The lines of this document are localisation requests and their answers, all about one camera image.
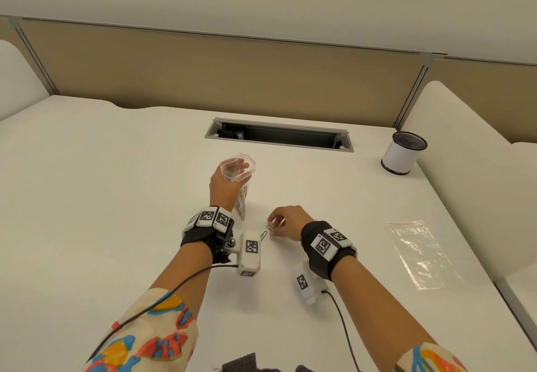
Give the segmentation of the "wide beige partition panel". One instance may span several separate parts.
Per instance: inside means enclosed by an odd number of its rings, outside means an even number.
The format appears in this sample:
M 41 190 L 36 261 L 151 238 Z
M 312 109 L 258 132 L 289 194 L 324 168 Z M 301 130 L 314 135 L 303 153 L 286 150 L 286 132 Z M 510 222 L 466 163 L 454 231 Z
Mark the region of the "wide beige partition panel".
M 393 126 L 426 64 L 396 52 L 18 19 L 63 96 Z

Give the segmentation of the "black right wristband with markers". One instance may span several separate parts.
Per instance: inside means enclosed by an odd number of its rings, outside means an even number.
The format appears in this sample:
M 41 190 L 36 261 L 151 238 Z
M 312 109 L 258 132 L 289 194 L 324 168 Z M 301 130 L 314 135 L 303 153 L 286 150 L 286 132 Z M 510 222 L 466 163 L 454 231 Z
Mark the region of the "black right wristband with markers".
M 301 231 L 301 245 L 310 270 L 324 280 L 332 281 L 332 272 L 346 256 L 357 258 L 357 249 L 343 233 L 326 221 L 313 221 Z

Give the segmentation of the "black wristband with markers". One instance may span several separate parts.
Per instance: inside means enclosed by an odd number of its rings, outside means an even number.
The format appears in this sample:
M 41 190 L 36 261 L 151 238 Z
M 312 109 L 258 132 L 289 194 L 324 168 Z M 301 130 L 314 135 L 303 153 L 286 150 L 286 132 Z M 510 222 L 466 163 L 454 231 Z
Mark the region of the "black wristband with markers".
M 207 206 L 194 215 L 182 232 L 181 246 L 201 241 L 209 247 L 212 263 L 230 263 L 230 253 L 224 248 L 233 239 L 232 214 L 219 206 Z
M 357 249 L 343 233 L 326 221 L 313 221 L 301 231 L 301 245 L 310 270 L 324 280 L 332 281 L 332 272 L 346 256 L 357 258 Z

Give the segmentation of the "person's right hand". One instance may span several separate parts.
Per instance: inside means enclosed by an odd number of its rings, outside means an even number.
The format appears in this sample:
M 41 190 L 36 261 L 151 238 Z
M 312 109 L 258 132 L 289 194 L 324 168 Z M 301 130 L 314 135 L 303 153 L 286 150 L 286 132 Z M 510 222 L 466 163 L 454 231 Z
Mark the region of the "person's right hand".
M 287 217 L 287 234 L 288 239 L 293 241 L 301 241 L 301 233 L 303 228 L 314 222 L 315 220 L 303 209 L 302 206 L 279 206 L 272 213 L 286 213 Z

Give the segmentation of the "colourful patterned left sleeve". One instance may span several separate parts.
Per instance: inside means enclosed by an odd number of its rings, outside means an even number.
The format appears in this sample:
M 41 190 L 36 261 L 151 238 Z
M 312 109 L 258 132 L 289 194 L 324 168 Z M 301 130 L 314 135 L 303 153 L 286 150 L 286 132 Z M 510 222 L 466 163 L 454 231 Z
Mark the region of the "colourful patterned left sleeve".
M 172 295 L 118 330 L 82 371 L 185 372 L 198 336 L 191 311 Z

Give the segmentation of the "person's left forearm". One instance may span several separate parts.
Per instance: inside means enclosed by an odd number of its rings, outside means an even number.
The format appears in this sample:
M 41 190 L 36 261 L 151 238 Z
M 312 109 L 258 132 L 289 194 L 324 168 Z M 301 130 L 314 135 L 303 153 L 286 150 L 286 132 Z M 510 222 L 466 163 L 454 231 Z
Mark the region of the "person's left forearm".
M 194 319 L 198 318 L 213 265 L 213 255 L 207 244 L 196 241 L 179 248 L 169 264 L 158 275 L 150 288 L 161 288 L 175 291 Z

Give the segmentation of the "person's right forearm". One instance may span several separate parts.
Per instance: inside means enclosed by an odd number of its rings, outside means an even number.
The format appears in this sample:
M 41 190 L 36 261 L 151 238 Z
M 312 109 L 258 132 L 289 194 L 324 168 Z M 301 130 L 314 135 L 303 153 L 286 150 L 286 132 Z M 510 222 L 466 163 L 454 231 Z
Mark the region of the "person's right forearm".
M 437 343 L 355 257 L 348 255 L 341 259 L 331 277 L 379 370 L 393 367 L 420 343 Z

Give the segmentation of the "person's left hand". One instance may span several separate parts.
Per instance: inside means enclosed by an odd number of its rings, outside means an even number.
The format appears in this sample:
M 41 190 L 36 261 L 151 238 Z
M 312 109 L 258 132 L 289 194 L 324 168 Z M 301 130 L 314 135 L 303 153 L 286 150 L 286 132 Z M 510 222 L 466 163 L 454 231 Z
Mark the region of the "person's left hand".
M 209 183 L 209 205 L 224 208 L 231 213 L 239 199 L 241 188 L 250 180 L 251 176 L 252 173 L 249 173 L 239 182 L 227 181 L 218 164 Z

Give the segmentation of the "clear zip bag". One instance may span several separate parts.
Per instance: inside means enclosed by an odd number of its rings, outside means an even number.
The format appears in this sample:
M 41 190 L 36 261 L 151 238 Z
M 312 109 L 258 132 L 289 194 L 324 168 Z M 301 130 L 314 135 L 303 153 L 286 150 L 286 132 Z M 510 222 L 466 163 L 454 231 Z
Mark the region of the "clear zip bag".
M 386 223 L 384 228 L 417 290 L 448 289 L 463 284 L 423 220 Z

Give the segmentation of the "colourful patterned sleeve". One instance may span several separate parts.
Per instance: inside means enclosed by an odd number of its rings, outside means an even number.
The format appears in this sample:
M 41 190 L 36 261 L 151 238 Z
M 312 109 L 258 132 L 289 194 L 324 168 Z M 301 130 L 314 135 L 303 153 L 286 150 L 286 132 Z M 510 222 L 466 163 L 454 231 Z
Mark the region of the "colourful patterned sleeve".
M 392 372 L 468 372 L 468 369 L 450 351 L 423 342 L 407 351 Z
M 82 371 L 185 372 L 198 336 L 191 311 L 172 295 L 118 330 Z

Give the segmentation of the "white side divider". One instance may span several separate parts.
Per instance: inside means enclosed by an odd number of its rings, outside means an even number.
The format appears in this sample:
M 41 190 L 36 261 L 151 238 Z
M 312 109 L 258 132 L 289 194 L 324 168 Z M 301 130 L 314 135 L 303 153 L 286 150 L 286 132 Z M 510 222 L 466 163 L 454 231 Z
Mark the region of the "white side divider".
M 0 40 L 0 121 L 50 97 L 20 51 Z
M 422 136 L 417 160 L 494 282 L 537 262 L 537 166 L 439 81 L 402 126 Z

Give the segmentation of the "colourful patterned right sleeve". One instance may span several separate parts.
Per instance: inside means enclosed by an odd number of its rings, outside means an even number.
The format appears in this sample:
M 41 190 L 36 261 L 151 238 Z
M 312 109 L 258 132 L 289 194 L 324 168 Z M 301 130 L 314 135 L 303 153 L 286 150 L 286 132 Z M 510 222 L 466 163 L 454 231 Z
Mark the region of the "colourful patterned right sleeve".
M 450 351 L 423 342 L 407 351 L 392 372 L 468 372 L 468 369 Z

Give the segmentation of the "black left wristband with markers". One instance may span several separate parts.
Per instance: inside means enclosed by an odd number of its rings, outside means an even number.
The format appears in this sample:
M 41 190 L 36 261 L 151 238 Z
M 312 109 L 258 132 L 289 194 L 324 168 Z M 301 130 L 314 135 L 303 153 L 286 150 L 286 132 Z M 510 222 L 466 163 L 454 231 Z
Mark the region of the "black left wristband with markers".
M 194 215 L 182 232 L 181 246 L 201 241 L 209 247 L 212 263 L 230 263 L 230 253 L 224 248 L 233 239 L 232 214 L 219 206 L 207 206 Z

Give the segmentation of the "clear case of colourful clips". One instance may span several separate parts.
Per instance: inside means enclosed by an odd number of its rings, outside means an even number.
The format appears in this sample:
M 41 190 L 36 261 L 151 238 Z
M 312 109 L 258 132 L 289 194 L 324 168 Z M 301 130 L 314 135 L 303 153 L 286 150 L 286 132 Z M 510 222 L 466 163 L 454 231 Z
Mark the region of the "clear case of colourful clips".
M 235 211 L 238 215 L 238 218 L 244 222 L 246 217 L 246 197 L 248 194 L 248 184 L 245 183 L 241 186 L 237 202 L 235 204 Z

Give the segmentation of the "clear plastic box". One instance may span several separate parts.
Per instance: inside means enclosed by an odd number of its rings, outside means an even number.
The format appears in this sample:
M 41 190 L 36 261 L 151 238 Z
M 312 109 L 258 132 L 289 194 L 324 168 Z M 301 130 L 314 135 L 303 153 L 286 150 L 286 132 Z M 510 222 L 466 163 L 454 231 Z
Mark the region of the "clear plastic box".
M 220 163 L 220 172 L 227 182 L 242 183 L 249 180 L 256 171 L 256 162 L 251 156 L 238 153 Z

